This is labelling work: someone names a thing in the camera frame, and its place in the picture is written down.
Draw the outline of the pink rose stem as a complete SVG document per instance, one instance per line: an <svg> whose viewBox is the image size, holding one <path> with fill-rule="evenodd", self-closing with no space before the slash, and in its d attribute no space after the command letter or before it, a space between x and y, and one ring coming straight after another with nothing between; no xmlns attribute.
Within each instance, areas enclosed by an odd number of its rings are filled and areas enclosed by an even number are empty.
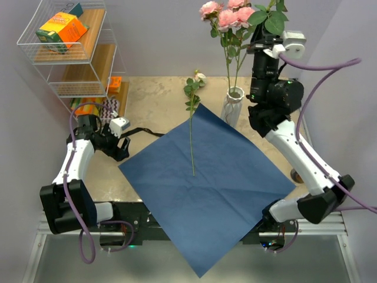
<svg viewBox="0 0 377 283"><path fill-rule="evenodd" d="M223 4L216 1L208 1L199 9L202 21L208 21L211 26L212 38L219 37L226 60L226 75L228 89L231 88L230 64L237 55L237 48L233 45L233 27L238 23L237 15L231 9L223 9Z"/></svg>
<svg viewBox="0 0 377 283"><path fill-rule="evenodd" d="M229 1L227 8L236 13L238 23L233 27L233 42L237 48L237 55L232 59L234 64L234 82L237 86L240 69L246 59L249 40L256 26L264 23L266 29L277 36L281 36L286 23L287 8L284 1L270 1L268 5L252 4L250 1Z"/></svg>

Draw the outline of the black printed ribbon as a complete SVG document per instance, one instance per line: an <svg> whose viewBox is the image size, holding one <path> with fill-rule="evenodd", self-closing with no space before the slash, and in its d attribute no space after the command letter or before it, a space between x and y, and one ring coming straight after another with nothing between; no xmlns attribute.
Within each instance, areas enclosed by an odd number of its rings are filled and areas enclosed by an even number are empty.
<svg viewBox="0 0 377 283"><path fill-rule="evenodd" d="M151 131L151 130L148 129L148 128L136 127L136 128L134 128L134 129L132 129L132 130L129 130L129 131L123 133L123 134L121 135L121 139L122 139L122 138L129 137L129 136L131 136L131 135L133 135L133 134L136 134L136 133L139 133L139 132L142 132L142 131L145 132L145 133L151 134L151 135L153 135L153 136L156 136L156 137L162 137L162 136L164 136L163 133L155 133L155 132Z"/></svg>

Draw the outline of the blue wrapping paper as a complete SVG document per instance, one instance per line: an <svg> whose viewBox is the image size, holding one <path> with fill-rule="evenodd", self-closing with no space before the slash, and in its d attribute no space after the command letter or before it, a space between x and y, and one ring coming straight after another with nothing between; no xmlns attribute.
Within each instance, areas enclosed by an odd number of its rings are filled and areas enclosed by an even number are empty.
<svg viewBox="0 0 377 283"><path fill-rule="evenodd" d="M204 105L119 168L199 277L295 188Z"/></svg>

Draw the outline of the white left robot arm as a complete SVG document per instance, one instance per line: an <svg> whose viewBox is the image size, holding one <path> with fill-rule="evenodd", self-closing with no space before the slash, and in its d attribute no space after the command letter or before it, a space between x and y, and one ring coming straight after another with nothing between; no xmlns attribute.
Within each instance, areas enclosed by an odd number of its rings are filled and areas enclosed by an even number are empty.
<svg viewBox="0 0 377 283"><path fill-rule="evenodd" d="M121 215L114 212L109 202L94 203L84 178L97 150L118 162L129 156L130 139L126 137L121 146L118 143L130 122L124 117L115 117L103 126L98 126L99 121L99 117L94 114L77 118L77 127L67 138L66 157L57 177L40 190L41 203L53 234L80 229L77 216L87 227L100 222L108 231L116 231L121 227Z"/></svg>

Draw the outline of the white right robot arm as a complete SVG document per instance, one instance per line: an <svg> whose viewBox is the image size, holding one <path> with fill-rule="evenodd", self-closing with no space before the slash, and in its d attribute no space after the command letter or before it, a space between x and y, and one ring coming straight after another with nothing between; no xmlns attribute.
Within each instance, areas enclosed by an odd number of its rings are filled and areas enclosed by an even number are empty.
<svg viewBox="0 0 377 283"><path fill-rule="evenodd" d="M274 35L264 23L256 26L247 53L254 55L248 108L249 122L292 165L308 189L308 194L291 200L277 200L263 209L262 224L277 231L283 222L306 219L319 224L346 199L355 185L350 175L331 168L299 133L290 115L301 108L304 86L297 80L281 80L279 55L290 58L303 54L305 37L301 32Z"/></svg>

